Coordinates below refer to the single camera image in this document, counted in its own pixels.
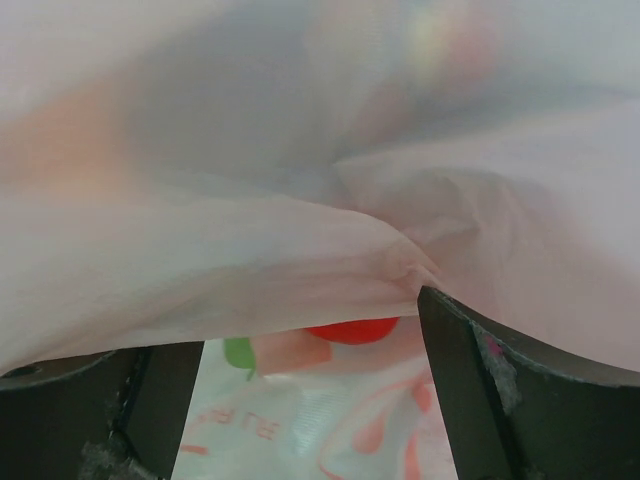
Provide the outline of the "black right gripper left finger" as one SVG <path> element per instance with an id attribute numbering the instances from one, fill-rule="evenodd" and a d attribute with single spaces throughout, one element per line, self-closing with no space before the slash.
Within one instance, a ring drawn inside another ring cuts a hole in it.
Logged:
<path id="1" fill-rule="evenodd" d="M 124 349 L 4 373 L 2 479 L 170 478 L 203 347 Z"/>

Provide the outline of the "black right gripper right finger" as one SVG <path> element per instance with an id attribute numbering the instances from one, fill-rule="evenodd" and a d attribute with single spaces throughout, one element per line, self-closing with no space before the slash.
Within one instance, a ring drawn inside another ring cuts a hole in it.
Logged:
<path id="1" fill-rule="evenodd" d="M 422 336 L 458 478 L 636 479 L 639 375 L 423 287 Z"/>

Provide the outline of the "red fake apple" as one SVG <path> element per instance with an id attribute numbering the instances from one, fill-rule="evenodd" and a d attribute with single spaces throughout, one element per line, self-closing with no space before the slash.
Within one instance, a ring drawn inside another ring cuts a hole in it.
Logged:
<path id="1" fill-rule="evenodd" d="M 355 320 L 309 327 L 306 331 L 316 338 L 343 345 L 366 345 L 378 342 L 394 330 L 399 317 Z"/>

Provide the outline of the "pink plastic bag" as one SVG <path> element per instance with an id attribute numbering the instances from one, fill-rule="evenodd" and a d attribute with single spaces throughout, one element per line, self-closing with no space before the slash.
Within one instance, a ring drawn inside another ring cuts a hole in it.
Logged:
<path id="1" fill-rule="evenodd" d="M 635 1 L 5 1 L 1 366 L 410 315 L 639 363 Z"/>

